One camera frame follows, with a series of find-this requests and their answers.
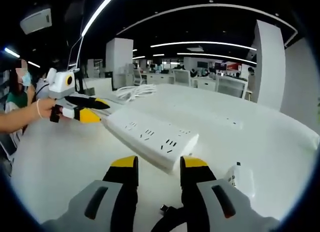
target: ceiling light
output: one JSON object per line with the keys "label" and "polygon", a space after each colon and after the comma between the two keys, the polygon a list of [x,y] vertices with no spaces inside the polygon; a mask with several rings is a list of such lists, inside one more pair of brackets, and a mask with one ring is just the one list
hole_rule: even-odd
{"label": "ceiling light", "polygon": [[35,63],[32,63],[31,61],[28,61],[28,64],[33,65],[33,66],[35,66],[35,67],[40,68],[40,66],[39,66],[39,65],[37,65],[37,64],[35,64]]}
{"label": "ceiling light", "polygon": [[95,19],[100,15],[101,11],[111,2],[112,0],[104,0],[102,4],[96,9],[92,17],[89,19],[88,23],[85,25],[84,30],[82,31],[81,36],[85,36],[90,26],[93,24]]}
{"label": "ceiling light", "polygon": [[210,42],[210,41],[189,41],[189,42],[162,43],[162,44],[151,45],[150,47],[154,48],[154,47],[160,47],[160,46],[172,46],[172,45],[184,45],[184,44],[215,44],[215,45],[241,47],[241,48],[249,49],[249,50],[253,50],[253,51],[257,50],[256,48],[243,46],[243,45],[239,45],[239,44],[234,44],[234,43],[222,43],[222,42]]}
{"label": "ceiling light", "polygon": [[134,58],[132,58],[132,59],[133,59],[133,60],[136,60],[136,59],[142,59],[142,58],[145,58],[145,56],[134,57]]}
{"label": "ceiling light", "polygon": [[238,61],[244,61],[247,63],[252,63],[256,65],[256,62],[252,62],[250,60],[242,59],[242,58],[235,58],[235,57],[230,57],[230,56],[225,56],[225,55],[218,55],[218,54],[210,54],[210,53],[176,53],[177,55],[186,55],[186,56],[215,56],[215,57],[222,57],[222,58],[228,58],[228,59],[233,59],[233,60],[238,60]]}
{"label": "ceiling light", "polygon": [[8,48],[4,48],[4,51],[7,52],[7,53],[10,54],[10,55],[13,55],[13,56],[15,56],[15,57],[17,57],[17,58],[20,58],[20,55],[19,55],[19,54],[17,54],[16,52],[13,52],[12,50],[10,50],[10,49],[8,49]]}

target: white power strip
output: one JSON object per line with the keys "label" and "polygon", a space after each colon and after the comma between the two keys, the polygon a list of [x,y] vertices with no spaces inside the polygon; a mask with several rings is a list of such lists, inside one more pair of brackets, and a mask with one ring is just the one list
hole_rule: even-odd
{"label": "white power strip", "polygon": [[189,155],[199,134],[161,121],[127,106],[112,113],[105,126],[138,154],[172,171],[183,155]]}

